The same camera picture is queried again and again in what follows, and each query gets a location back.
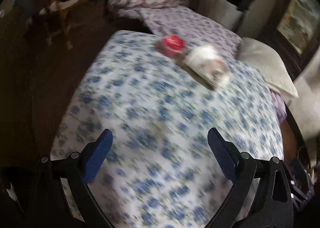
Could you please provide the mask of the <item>white quilted pillow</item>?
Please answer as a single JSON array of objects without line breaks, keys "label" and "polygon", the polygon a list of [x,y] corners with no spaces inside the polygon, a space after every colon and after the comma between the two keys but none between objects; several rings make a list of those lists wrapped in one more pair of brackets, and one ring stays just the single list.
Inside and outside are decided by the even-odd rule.
[{"label": "white quilted pillow", "polygon": [[284,97],[298,97],[296,87],[283,60],[270,46],[255,39],[243,37],[237,59],[256,68],[273,92]]}]

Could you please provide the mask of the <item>red lidded plastic cup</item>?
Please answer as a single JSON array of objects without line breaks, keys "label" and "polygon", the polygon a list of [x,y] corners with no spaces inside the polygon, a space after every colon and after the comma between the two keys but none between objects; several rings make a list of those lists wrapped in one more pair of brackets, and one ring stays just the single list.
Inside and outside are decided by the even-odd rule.
[{"label": "red lidded plastic cup", "polygon": [[158,43],[159,50],[166,56],[177,56],[185,51],[185,41],[177,35],[167,35]]}]

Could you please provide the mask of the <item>framed landscape painting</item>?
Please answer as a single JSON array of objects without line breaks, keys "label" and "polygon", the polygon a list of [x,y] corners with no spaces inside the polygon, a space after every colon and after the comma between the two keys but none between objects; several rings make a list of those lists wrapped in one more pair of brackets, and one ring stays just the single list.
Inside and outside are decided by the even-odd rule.
[{"label": "framed landscape painting", "polygon": [[319,24],[317,0],[290,0],[277,31],[289,41],[298,54],[302,54]]}]

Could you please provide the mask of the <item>white tissue pack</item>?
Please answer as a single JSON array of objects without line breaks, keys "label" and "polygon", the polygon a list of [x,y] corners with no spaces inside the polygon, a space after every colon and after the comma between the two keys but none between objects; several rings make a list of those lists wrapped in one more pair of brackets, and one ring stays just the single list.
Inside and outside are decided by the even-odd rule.
[{"label": "white tissue pack", "polygon": [[183,62],[213,89],[224,88],[231,80],[225,59],[212,45],[193,48]]}]

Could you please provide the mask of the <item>blue floral bed sheet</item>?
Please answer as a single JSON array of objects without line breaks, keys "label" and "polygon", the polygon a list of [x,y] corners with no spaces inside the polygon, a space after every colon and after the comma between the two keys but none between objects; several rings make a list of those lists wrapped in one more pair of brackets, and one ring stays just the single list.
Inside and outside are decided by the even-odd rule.
[{"label": "blue floral bed sheet", "polygon": [[[209,129],[254,158],[284,156],[271,92],[257,69],[235,59],[235,33],[186,7],[143,14],[158,29],[111,36],[76,89],[50,156],[67,158],[110,129],[112,148],[89,188],[114,226],[204,227],[232,186]],[[228,85],[211,89],[159,52],[167,34],[189,49],[213,45],[231,72]]]}]

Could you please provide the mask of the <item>purple floral folded quilt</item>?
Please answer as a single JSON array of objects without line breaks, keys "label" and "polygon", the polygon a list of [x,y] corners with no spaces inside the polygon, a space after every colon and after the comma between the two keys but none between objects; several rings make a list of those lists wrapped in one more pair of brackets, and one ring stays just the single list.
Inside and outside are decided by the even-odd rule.
[{"label": "purple floral folded quilt", "polygon": [[271,93],[272,103],[276,111],[278,122],[281,125],[283,121],[285,121],[287,118],[285,103],[279,93],[276,93],[272,90],[270,91],[270,93]]}]

